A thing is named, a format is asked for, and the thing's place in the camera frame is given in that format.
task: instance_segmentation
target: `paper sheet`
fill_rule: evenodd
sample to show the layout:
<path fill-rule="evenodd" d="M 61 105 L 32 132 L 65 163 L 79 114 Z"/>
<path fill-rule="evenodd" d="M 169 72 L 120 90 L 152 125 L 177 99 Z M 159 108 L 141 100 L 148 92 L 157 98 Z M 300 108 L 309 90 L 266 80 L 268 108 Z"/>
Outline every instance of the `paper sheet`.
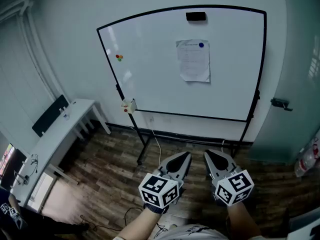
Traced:
<path fill-rule="evenodd" d="M 191 39 L 175 43 L 182 79 L 184 81 L 210 82 L 209 42 Z"/>

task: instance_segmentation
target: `black cable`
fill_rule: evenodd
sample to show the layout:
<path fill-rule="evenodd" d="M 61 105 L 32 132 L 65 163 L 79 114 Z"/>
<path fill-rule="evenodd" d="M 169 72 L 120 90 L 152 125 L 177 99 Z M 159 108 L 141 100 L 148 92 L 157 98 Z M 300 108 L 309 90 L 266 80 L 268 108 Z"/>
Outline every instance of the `black cable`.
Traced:
<path fill-rule="evenodd" d="M 137 209 L 137 210 L 140 210 L 140 211 L 142 212 L 142 209 L 141 209 L 141 208 L 138 208 L 138 207 L 131 207 L 131 208 L 129 208 L 129 209 L 125 212 L 125 214 L 124 214 L 124 225 L 125 225 L 125 226 L 127 226 L 126 215 L 127 215 L 127 213 L 128 213 L 130 210 L 132 210 L 132 209 Z M 93 225 L 92 230 L 93 230 L 94 232 L 97 231 L 97 228 L 98 228 L 98 227 L 100 227 L 100 228 L 105 228 L 105 229 L 108 229 L 108 230 L 114 230 L 114 231 L 121 231 L 121 230 L 122 230 L 122 229 L 114 229 L 114 228 L 107 227 L 107 226 L 102 226 L 102 225 L 96 225 L 96 224 L 94 224 L 93 222 L 86 220 L 86 219 L 85 219 L 85 216 L 83 216 L 82 214 L 80 215 L 80 218 L 82 219 L 82 221 L 81 221 L 78 225 L 80 225 L 80 224 L 83 223 L 83 222 L 87 222 L 87 223 L 89 223 L 89 224 L 92 224 L 92 225 Z"/>
<path fill-rule="evenodd" d="M 107 226 L 102 226 L 102 225 L 96 225 L 93 222 L 86 220 L 85 216 L 83 216 L 82 214 L 80 215 L 80 218 L 82 219 L 82 221 L 78 225 L 82 224 L 83 222 L 87 222 L 89 224 L 92 224 L 93 225 L 92 231 L 94 231 L 94 232 L 97 231 L 98 227 L 105 228 L 105 229 L 108 229 L 108 230 L 114 230 L 114 231 L 121 231 L 122 230 L 122 229 L 114 229 L 114 228 L 107 227 Z"/>
<path fill-rule="evenodd" d="M 159 230 L 158 230 L 158 232 L 155 234 L 154 239 L 155 239 L 156 237 L 158 237 L 162 232 L 168 231 L 168 229 L 166 229 L 164 225 L 159 225 L 158 223 L 157 223 L 156 225 L 158 226 Z"/>
<path fill-rule="evenodd" d="M 38 155 L 34 154 L 36 158 L 31 160 L 31 165 L 35 164 L 33 172 L 28 176 L 29 178 L 34 174 L 34 172 L 37 174 L 38 173 Z"/>
<path fill-rule="evenodd" d="M 127 215 L 127 213 L 128 213 L 131 209 L 137 209 L 137 210 L 140 210 L 140 211 L 142 212 L 142 209 L 141 209 L 141 208 L 138 208 L 138 207 L 131 207 L 131 208 L 129 208 L 129 209 L 125 212 L 125 214 L 124 214 L 124 225 L 125 225 L 125 226 L 127 226 L 126 215 Z"/>

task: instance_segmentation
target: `wooden floor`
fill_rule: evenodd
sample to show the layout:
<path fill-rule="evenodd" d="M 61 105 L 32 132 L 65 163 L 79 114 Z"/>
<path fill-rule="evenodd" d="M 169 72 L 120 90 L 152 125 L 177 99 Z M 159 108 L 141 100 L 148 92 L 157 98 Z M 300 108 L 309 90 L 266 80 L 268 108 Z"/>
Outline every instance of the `wooden floor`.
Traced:
<path fill-rule="evenodd" d="M 176 205 L 171 205 L 161 218 L 160 225 L 201 223 L 227 235 L 225 207 L 217 206 L 212 199 L 211 181 L 206 176 L 203 151 L 205 145 L 159 139 L 161 159 L 182 151 L 192 153 L 188 176 L 184 179 L 185 192 Z M 112 128 L 107 135 L 98 128 L 87 141 L 76 141 L 61 167 L 79 185 L 60 178 L 53 187 L 43 208 L 43 214 L 56 220 L 79 223 L 80 215 L 95 223 L 113 229 L 125 226 L 124 215 L 131 207 L 141 208 L 138 186 L 146 173 L 152 173 L 159 164 L 159 147 L 153 139 L 144 156 L 142 166 L 136 160 L 142 144 L 133 130 Z M 266 237 L 281 237 L 288 216 L 294 217 L 320 206 L 320 180 L 317 170 L 302 179 L 296 178 L 293 166 L 268 164 L 246 159 L 242 149 L 235 161 L 247 169 L 255 188 L 251 194 L 250 214 Z M 126 221 L 132 221 L 140 212 L 132 209 Z M 112 239 L 114 230 L 99 227 L 83 234 L 84 239 Z"/>

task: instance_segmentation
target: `black whiteboard frame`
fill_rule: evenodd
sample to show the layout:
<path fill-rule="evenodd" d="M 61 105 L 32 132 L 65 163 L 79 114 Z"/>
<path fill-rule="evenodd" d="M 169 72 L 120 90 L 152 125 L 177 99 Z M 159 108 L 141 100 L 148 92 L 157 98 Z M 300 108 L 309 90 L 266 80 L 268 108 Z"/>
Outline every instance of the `black whiteboard frame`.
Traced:
<path fill-rule="evenodd" d="M 222 9 L 242 10 L 242 11 L 249 11 L 249 12 L 263 14 L 263 46 L 262 46 L 260 69 L 259 69 L 259 74 L 258 74 L 258 78 L 257 78 L 257 83 L 256 83 L 256 87 L 255 87 L 255 91 L 254 91 L 254 96 L 253 96 L 253 99 L 252 99 L 251 107 L 250 107 L 250 110 L 248 112 L 246 120 L 239 120 L 239 119 L 233 119 L 233 118 L 202 116 L 202 115 L 192 115 L 192 114 L 170 113 L 170 112 L 152 111 L 152 110 L 144 110 L 144 109 L 136 109 L 136 111 L 149 112 L 149 113 L 158 113 L 158 114 L 167 114 L 167 115 L 176 115 L 176 116 L 184 116 L 184 117 L 195 117 L 195 118 L 207 118 L 207 119 L 215 119 L 215 120 L 226 120 L 226 121 L 235 121 L 235 122 L 246 123 L 245 127 L 243 129 L 242 135 L 241 135 L 241 137 L 240 137 L 240 139 L 238 141 L 237 148 L 236 148 L 235 152 L 233 153 L 233 156 L 235 156 L 236 152 L 238 151 L 238 149 L 239 149 L 239 147 L 241 145 L 241 142 L 243 141 L 243 139 L 245 137 L 245 134 L 246 134 L 246 132 L 248 130 L 248 127 L 250 125 L 251 119 L 254 117 L 254 111 L 255 111 L 256 105 L 258 103 L 258 100 L 260 99 L 259 84 L 260 84 L 262 70 L 263 70 L 263 66 L 264 66 L 265 53 L 266 53 L 266 39 L 267 39 L 267 13 L 264 10 L 248 8 L 248 7 L 242 7 L 242 6 L 234 6 L 234 5 L 222 5 L 222 4 L 200 4 L 200 5 L 175 6 L 175 7 L 168 7 L 168 8 L 163 8 L 163 9 L 151 10 L 151 11 L 135 14 L 135 15 L 132 15 L 132 16 L 129 16 L 129 17 L 125 17 L 125 18 L 116 20 L 114 22 L 111 22 L 109 24 L 103 25 L 101 27 L 98 27 L 96 29 L 96 31 L 97 31 L 97 34 L 99 36 L 99 39 L 100 39 L 100 42 L 101 42 L 105 57 L 106 57 L 106 59 L 107 59 L 107 61 L 109 63 L 109 66 L 111 68 L 113 77 L 114 77 L 114 79 L 116 81 L 116 89 L 119 92 L 121 100 L 123 100 L 125 98 L 125 96 L 124 96 L 124 94 L 123 94 L 123 92 L 121 90 L 121 87 L 119 85 L 118 79 L 116 77 L 114 69 L 113 69 L 113 67 L 111 65 L 111 62 L 109 60 L 109 57 L 108 57 L 104 42 L 102 41 L 102 38 L 101 38 L 101 35 L 100 35 L 99 31 L 104 29 L 104 28 L 107 28 L 109 26 L 115 25 L 117 23 L 124 22 L 124 21 L 131 20 L 131 19 L 134 19 L 134 18 L 137 18 L 137 17 L 145 16 L 145 15 L 156 14 L 156 13 L 167 12 L 167 11 L 173 11 L 173 10 L 197 9 L 197 8 L 222 8 Z M 147 145 L 149 143 L 149 140 L 150 140 L 151 136 L 149 136 L 149 138 L 145 142 L 143 137 L 142 137 L 142 135 L 141 135 L 141 133 L 140 133 L 140 131 L 139 131 L 139 128 L 138 128 L 138 126 L 137 126 L 137 124 L 135 122 L 134 117 L 132 116 L 132 114 L 128 114 L 128 115 L 129 115 L 129 117 L 130 117 L 130 119 L 131 119 L 131 121 L 133 123 L 134 128 L 136 129 L 136 131 L 137 131 L 137 133 L 138 133 L 138 135 L 139 135 L 139 137 L 141 139 L 141 142 L 144 145 L 144 148 L 143 148 L 143 150 L 142 150 L 142 152 L 141 152 L 141 154 L 140 154 L 140 156 L 139 156 L 139 158 L 137 160 L 138 165 L 141 165 L 142 156 L 143 156 L 144 151 L 145 151 L 145 149 L 146 149 L 146 147 L 147 147 Z"/>

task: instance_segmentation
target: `cable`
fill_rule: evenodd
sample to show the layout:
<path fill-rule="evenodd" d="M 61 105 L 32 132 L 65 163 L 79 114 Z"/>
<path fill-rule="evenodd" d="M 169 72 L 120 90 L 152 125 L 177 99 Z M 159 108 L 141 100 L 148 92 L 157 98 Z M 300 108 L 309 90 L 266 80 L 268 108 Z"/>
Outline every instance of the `cable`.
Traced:
<path fill-rule="evenodd" d="M 94 231 L 94 232 L 97 231 L 98 227 L 105 228 L 105 229 L 108 229 L 108 230 L 114 230 L 114 231 L 121 231 L 122 230 L 122 229 L 114 229 L 114 228 L 107 227 L 107 226 L 102 226 L 102 225 L 96 225 L 93 222 L 91 222 L 89 220 L 86 220 L 85 216 L 83 216 L 82 214 L 80 215 L 80 218 L 82 219 L 82 221 L 78 225 L 82 224 L 83 222 L 87 222 L 89 224 L 92 224 L 93 225 L 92 231 Z"/>
<path fill-rule="evenodd" d="M 137 210 L 140 210 L 140 211 L 142 212 L 142 209 L 141 209 L 141 208 L 138 208 L 138 207 L 131 207 L 131 208 L 129 208 L 129 209 L 125 212 L 125 214 L 124 214 L 124 225 L 125 225 L 125 226 L 127 226 L 126 215 L 127 215 L 127 213 L 128 213 L 131 209 L 137 209 Z"/>
<path fill-rule="evenodd" d="M 225 144 L 225 140 L 226 140 L 226 139 L 224 139 L 224 140 L 222 141 L 222 146 L 221 146 L 221 152 L 222 152 L 222 153 L 224 153 L 224 144 Z"/>
<path fill-rule="evenodd" d="M 156 135 L 155 135 L 155 133 L 154 133 L 154 130 L 151 129 L 151 131 L 152 131 L 152 133 L 153 133 L 153 136 L 154 136 L 154 138 L 155 138 L 156 143 L 157 143 L 158 146 L 159 146 L 159 150 L 160 150 L 160 153 L 159 153 L 159 165 L 160 165 L 160 164 L 161 164 L 161 147 L 160 147 L 160 144 L 159 144 L 157 138 L 155 137 Z"/>
<path fill-rule="evenodd" d="M 127 215 L 127 213 L 128 213 L 130 210 L 132 210 L 132 209 L 137 209 L 137 210 L 139 210 L 139 211 L 141 211 L 141 212 L 143 211 L 143 210 L 142 210 L 141 208 L 139 208 L 139 207 L 131 207 L 131 208 L 129 208 L 129 209 L 125 212 L 125 214 L 124 214 L 124 225 L 125 225 L 125 226 L 127 226 L 127 218 L 126 218 L 126 215 Z M 114 231 L 121 231 L 121 230 L 122 230 L 122 229 L 114 229 L 114 228 L 107 227 L 107 226 L 102 226 L 102 225 L 96 225 L 96 224 L 94 224 L 93 222 L 86 220 L 86 219 L 85 219 L 85 216 L 83 216 L 82 214 L 80 215 L 80 218 L 82 219 L 82 221 L 81 221 L 78 225 L 82 224 L 83 222 L 87 222 L 87 223 L 93 225 L 92 230 L 93 230 L 94 232 L 97 231 L 97 228 L 98 228 L 98 227 L 100 227 L 100 228 L 105 228 L 105 229 L 108 229 L 108 230 L 114 230 Z"/>
<path fill-rule="evenodd" d="M 160 150 L 160 153 L 159 153 L 159 165 L 160 165 L 160 164 L 161 164 L 161 147 L 160 147 L 160 144 L 159 144 L 157 138 L 156 138 L 156 137 L 154 137 L 154 138 L 155 138 L 155 141 L 156 141 L 156 143 L 158 144 L 159 150 Z"/>
<path fill-rule="evenodd" d="M 158 232 L 155 234 L 154 239 L 155 239 L 156 237 L 158 237 L 162 232 L 168 231 L 168 229 L 166 229 L 164 225 L 159 225 L 158 223 L 157 223 L 156 225 L 158 226 L 159 230 L 158 230 Z"/>
<path fill-rule="evenodd" d="M 35 164 L 35 167 L 33 169 L 33 172 L 29 175 L 29 178 L 34 174 L 34 172 L 37 174 L 38 173 L 38 155 L 37 154 L 32 154 L 31 157 L 35 155 L 36 158 L 31 160 L 31 165 Z"/>

